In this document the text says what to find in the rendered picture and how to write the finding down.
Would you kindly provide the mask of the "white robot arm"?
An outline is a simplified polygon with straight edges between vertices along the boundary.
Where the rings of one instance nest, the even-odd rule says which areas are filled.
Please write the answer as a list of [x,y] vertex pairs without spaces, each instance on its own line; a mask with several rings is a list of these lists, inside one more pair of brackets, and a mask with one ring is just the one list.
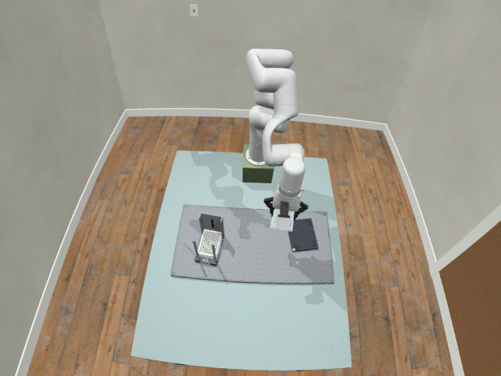
[[[255,103],[260,105],[249,112],[250,146],[246,159],[256,166],[283,166],[279,191],[289,198],[305,191],[305,151],[299,143],[272,145],[271,140],[273,132],[284,133],[290,119],[299,114],[297,75],[286,69],[293,61],[293,53],[284,49],[251,49],[246,57],[255,87]],[[280,201],[277,229],[289,229],[288,214],[289,202]]]

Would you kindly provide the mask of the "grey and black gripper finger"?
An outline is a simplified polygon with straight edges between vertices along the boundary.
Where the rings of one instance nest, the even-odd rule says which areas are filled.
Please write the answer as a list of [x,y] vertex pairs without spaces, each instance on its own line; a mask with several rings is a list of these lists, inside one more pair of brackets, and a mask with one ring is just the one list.
[[300,203],[300,206],[302,208],[299,208],[299,210],[295,212],[296,214],[294,213],[294,220],[298,217],[298,215],[300,215],[300,213],[302,213],[302,212],[304,212],[305,210],[308,209],[308,205],[306,205],[303,202]]
[[265,198],[265,199],[264,199],[264,203],[266,204],[266,206],[267,206],[268,208],[270,208],[270,209],[269,209],[269,210],[270,210],[270,214],[272,214],[272,215],[271,215],[271,217],[273,217],[273,212],[274,212],[274,209],[275,209],[275,208],[272,206],[272,203],[270,203],[270,202],[272,202],[272,201],[273,201],[273,198],[274,198],[274,197],[269,197],[269,198]]

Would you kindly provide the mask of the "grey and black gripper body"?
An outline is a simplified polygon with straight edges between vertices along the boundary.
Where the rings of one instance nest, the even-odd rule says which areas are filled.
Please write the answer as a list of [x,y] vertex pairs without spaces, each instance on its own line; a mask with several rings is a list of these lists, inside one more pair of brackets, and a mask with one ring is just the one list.
[[274,198],[273,198],[273,202],[272,202],[272,206],[275,208],[275,209],[279,209],[280,210],[280,201],[285,201],[285,202],[289,202],[289,211],[290,212],[297,212],[299,210],[299,207],[300,207],[300,203],[301,203],[301,193],[298,194],[296,197],[292,197],[292,198],[289,198],[289,197],[284,197],[280,191],[279,191],[279,185],[276,187],[276,190],[275,190],[275,193],[274,193]]

